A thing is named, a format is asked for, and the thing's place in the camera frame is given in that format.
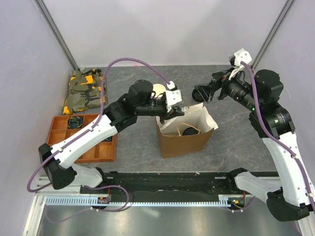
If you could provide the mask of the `black plastic cup lid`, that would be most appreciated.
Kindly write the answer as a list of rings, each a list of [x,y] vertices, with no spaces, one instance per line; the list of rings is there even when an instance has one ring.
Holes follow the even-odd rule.
[[[200,130],[193,127],[189,127],[185,129],[182,133],[183,136],[198,135],[198,134],[200,134]]]

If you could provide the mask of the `brown paper bag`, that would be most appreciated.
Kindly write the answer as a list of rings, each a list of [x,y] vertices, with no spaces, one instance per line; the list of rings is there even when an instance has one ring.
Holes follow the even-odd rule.
[[[184,116],[166,120],[164,124],[156,117],[157,138],[163,158],[203,150],[213,132],[218,129],[217,123],[203,103],[189,105],[185,109]],[[183,136],[183,131],[189,127],[199,129],[200,134]]]

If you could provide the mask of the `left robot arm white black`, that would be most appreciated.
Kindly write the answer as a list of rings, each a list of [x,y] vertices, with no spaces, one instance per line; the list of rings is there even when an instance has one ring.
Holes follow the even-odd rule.
[[[182,101],[181,91],[171,82],[158,98],[153,84],[138,80],[117,101],[104,108],[91,123],[64,141],[38,148],[42,167],[55,190],[72,183],[91,187],[96,193],[104,193],[108,181],[99,168],[87,168],[75,161],[88,150],[135,124],[139,116],[159,117],[160,122],[183,116],[184,110],[177,104]]]

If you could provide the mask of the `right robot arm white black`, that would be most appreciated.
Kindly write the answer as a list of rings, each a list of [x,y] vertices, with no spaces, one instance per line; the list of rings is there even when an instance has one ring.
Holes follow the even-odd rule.
[[[251,126],[267,146],[278,175],[280,184],[269,184],[255,177],[244,168],[228,173],[225,187],[230,193],[246,191],[263,201],[270,213],[281,222],[298,221],[306,218],[314,210],[315,192],[304,164],[299,155],[295,126],[289,112],[278,100],[284,88],[279,75],[262,69],[254,75],[261,118],[258,118],[251,85],[244,80],[244,71],[228,79],[232,68],[212,74],[206,84],[197,84],[192,98],[197,102],[212,101],[219,90],[219,100],[229,96],[250,111]]]

